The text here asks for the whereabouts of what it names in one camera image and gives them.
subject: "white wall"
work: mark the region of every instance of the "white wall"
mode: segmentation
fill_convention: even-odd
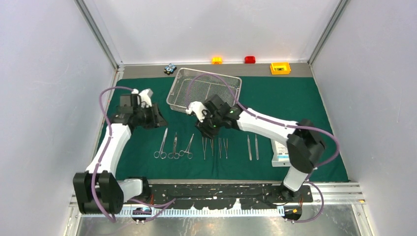
[[[415,235],[417,1],[350,1],[313,64],[378,235]]]
[[[0,235],[62,235],[113,68],[72,0],[0,2]]]
[[[307,61],[338,2],[86,0],[125,64]]]

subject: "small toy car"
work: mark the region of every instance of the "small toy car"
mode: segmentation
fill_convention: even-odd
[[[177,67],[175,65],[173,65],[172,63],[170,63],[167,67],[165,67],[164,69],[164,73],[167,75],[172,74],[175,70],[177,69]]]

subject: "green cloth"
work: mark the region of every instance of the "green cloth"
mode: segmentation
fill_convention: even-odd
[[[289,77],[241,77],[240,102],[262,114],[279,119],[300,121],[310,119],[316,127],[331,132],[330,124],[313,78]],[[194,124],[195,116],[173,111],[166,103],[174,78],[142,78],[120,80],[117,86],[153,91],[152,102],[159,103],[163,117],[168,121],[168,136],[164,151],[172,152],[174,135],[178,134],[177,152],[185,150],[191,135],[192,159],[154,158],[161,145],[165,127],[145,130],[135,129],[124,147],[117,167],[116,179],[144,176],[148,179],[238,179],[238,180],[283,180],[288,168],[272,167],[271,141],[258,135],[259,160],[256,160],[255,134],[222,128],[218,138],[228,139],[228,159],[222,145],[219,158],[218,139],[215,139],[214,157],[210,141],[207,140],[206,160],[203,156],[202,136]],[[119,96],[129,93],[117,89],[110,101],[108,114],[115,112]],[[103,127],[101,141],[105,134]],[[247,134],[250,137],[252,161],[249,160]],[[335,151],[334,142],[324,136],[327,149],[321,159],[328,159]],[[333,162],[320,167],[311,177],[312,181],[348,181],[346,169],[340,156]]]

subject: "yellow bin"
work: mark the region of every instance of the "yellow bin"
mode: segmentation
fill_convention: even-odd
[[[291,68],[288,62],[271,63],[271,73],[273,75],[288,75],[290,72]]]

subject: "robotic arm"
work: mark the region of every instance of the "robotic arm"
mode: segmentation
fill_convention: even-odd
[[[307,119],[301,122],[287,121],[247,109],[257,116],[285,125],[313,126],[313,123]],[[260,134],[285,145],[288,148],[291,167],[282,182],[280,194],[286,201],[298,197],[298,190],[326,149],[323,139],[317,132],[287,128],[258,119],[238,105],[230,107],[218,95],[206,100],[204,104],[192,102],[186,112],[197,117],[195,126],[203,137],[213,139],[221,127],[226,127]]]
[[[95,190],[102,205],[108,213],[119,213],[123,203],[138,195],[148,195],[149,187],[145,178],[130,178],[116,181],[116,169],[124,146],[137,126],[145,129],[166,126],[157,103],[152,104],[152,90],[139,93],[134,89],[131,94],[120,96],[117,112],[111,117],[112,140],[105,150],[106,142],[101,143],[98,152],[84,173],[76,173],[73,178],[75,196],[81,213],[101,213],[91,193],[91,182],[97,184]],[[109,137],[109,127],[105,137]],[[97,171],[97,178],[92,179],[95,165],[102,152],[104,156]]]

